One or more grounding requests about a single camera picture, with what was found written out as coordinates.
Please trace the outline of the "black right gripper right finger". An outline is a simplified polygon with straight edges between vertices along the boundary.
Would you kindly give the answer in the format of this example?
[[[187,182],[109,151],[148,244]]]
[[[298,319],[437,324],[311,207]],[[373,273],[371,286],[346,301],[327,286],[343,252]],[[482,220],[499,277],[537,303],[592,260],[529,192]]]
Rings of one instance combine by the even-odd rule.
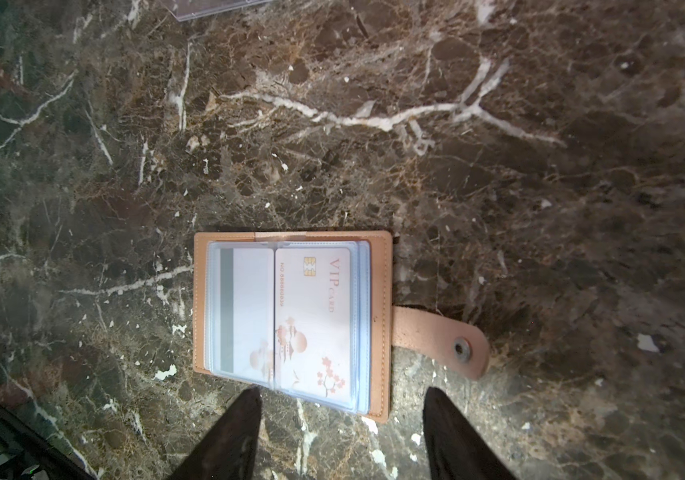
[[[515,479],[443,390],[426,390],[422,418],[431,479]]]

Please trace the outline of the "clear acrylic organizer box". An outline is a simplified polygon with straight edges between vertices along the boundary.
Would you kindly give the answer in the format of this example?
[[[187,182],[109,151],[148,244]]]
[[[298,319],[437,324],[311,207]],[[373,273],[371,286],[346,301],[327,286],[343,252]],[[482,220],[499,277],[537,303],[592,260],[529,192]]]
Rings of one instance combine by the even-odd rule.
[[[270,0],[160,0],[179,22],[270,3]]]

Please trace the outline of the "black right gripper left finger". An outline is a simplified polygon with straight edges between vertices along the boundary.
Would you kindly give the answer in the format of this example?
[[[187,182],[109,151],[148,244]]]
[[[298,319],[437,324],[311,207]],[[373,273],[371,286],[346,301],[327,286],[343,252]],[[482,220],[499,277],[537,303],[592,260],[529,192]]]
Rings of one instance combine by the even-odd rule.
[[[260,421],[260,388],[252,386],[238,395],[168,479],[252,479]]]

